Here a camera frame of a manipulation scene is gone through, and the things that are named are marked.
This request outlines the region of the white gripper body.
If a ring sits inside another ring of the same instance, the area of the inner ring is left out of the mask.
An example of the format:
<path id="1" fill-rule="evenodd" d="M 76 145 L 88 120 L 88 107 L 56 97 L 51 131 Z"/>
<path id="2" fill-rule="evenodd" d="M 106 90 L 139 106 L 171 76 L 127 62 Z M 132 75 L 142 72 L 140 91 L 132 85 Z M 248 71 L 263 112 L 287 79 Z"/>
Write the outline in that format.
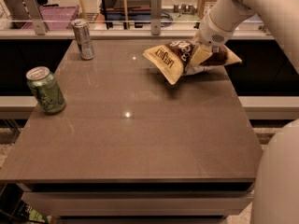
<path id="1" fill-rule="evenodd" d="M 234 31 L 227 28 L 223 21 L 213 19 L 210 14 L 206 14 L 201 20 L 197 32 L 197 41 L 207 46 L 222 46 L 234 34 Z"/>

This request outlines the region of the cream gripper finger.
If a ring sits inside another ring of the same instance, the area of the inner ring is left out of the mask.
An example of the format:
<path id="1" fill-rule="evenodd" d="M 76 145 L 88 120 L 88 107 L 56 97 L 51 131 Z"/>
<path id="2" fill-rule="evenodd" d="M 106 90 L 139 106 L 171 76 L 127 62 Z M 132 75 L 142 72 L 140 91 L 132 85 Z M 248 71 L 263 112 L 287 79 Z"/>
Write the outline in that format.
<path id="1" fill-rule="evenodd" d="M 212 55 L 212 47 L 204 44 L 196 44 L 192 56 L 188 62 L 189 66 L 198 66 Z"/>

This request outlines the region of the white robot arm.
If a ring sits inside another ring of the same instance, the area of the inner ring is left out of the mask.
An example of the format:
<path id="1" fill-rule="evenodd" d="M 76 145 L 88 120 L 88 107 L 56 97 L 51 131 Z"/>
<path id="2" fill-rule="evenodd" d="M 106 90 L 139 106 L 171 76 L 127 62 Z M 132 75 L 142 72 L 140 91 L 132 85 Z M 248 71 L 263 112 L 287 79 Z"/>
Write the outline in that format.
<path id="1" fill-rule="evenodd" d="M 299 0 L 218 0 L 195 39 L 220 46 L 257 14 L 299 72 Z M 250 224 L 299 224 L 299 120 L 281 128 L 263 151 L 254 185 Z"/>

